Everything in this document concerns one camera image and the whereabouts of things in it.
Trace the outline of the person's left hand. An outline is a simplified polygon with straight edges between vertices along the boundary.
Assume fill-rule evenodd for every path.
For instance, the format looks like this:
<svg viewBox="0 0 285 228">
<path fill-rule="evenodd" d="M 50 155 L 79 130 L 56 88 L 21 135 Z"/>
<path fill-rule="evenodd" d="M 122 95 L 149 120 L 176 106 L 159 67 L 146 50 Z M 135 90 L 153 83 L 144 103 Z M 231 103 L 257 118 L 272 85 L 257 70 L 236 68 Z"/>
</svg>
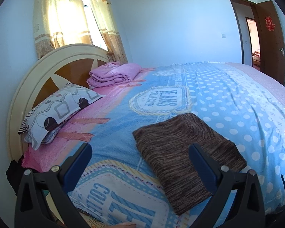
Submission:
<svg viewBox="0 0 285 228">
<path fill-rule="evenodd" d="M 131 222 L 124 222 L 113 226 L 106 226 L 105 228 L 136 228 L 136 224 Z"/>
</svg>

